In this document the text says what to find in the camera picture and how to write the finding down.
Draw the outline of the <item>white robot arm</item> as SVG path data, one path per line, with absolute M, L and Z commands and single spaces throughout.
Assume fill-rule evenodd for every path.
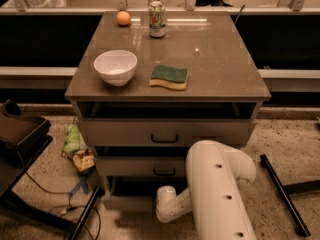
M 216 141 L 193 144 L 185 163 L 188 187 L 157 191 L 156 215 L 171 222 L 193 214 L 199 240 L 257 240 L 238 186 L 256 178 L 256 166 L 245 152 Z

